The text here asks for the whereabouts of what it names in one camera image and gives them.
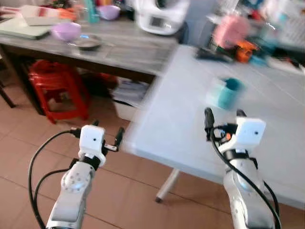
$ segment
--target metal plate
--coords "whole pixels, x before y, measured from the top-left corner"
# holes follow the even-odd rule
[[[83,50],[91,50],[101,45],[101,39],[96,35],[81,34],[79,38],[70,43]]]

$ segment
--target tiled floor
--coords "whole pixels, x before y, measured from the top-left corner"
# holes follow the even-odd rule
[[[82,126],[94,118],[107,131],[111,143],[120,126],[110,100],[94,98],[88,121],[73,119],[52,125],[30,106],[19,87],[5,81],[5,91],[17,104],[10,109],[0,98],[0,229],[38,229],[27,194],[30,158],[49,136],[70,126]],[[69,166],[78,141],[66,135],[50,143],[38,157],[33,182],[45,173]],[[231,229],[229,203],[218,184],[181,174],[164,203],[154,202],[158,188],[171,169],[125,152],[109,153],[97,171],[87,200],[83,229]],[[39,194],[39,209],[46,221],[60,190],[62,174],[48,178]],[[305,212],[281,205],[284,229],[304,229]]]

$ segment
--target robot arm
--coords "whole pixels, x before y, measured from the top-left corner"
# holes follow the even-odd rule
[[[85,125],[80,133],[79,161],[61,179],[61,192],[52,209],[47,229],[80,229],[86,208],[86,198],[91,190],[95,171],[106,162],[108,150],[118,151],[124,129],[121,128],[115,145],[103,139],[105,130]]]
[[[221,131],[221,136],[214,139],[218,142],[218,151],[225,161],[242,172],[263,193],[264,181],[258,171],[257,161],[250,157],[250,153],[259,145],[266,124],[260,119],[247,118],[241,110],[237,115],[236,124],[216,127]],[[214,131],[214,117],[210,108],[205,110],[205,116],[205,130],[209,141],[211,132]],[[273,214],[265,201],[249,182],[228,165],[225,168],[224,188],[230,199],[235,229],[275,228]]]

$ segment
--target red plastic stool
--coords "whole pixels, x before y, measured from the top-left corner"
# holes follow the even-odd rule
[[[37,61],[30,68],[30,80],[38,95],[41,107],[52,123],[55,123],[55,119],[69,119],[78,116],[84,120],[88,118],[90,96],[75,69],[56,62]],[[57,103],[62,102],[60,96],[62,92],[69,93],[76,110],[64,112],[50,110],[48,101],[53,98]]]

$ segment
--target pink bowl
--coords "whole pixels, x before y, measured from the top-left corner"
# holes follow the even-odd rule
[[[62,22],[51,28],[51,34],[58,40],[71,42],[80,36],[81,25],[74,22]]]
[[[120,7],[107,5],[107,6],[99,6],[98,11],[100,13],[100,17],[106,20],[114,20],[120,14]]]

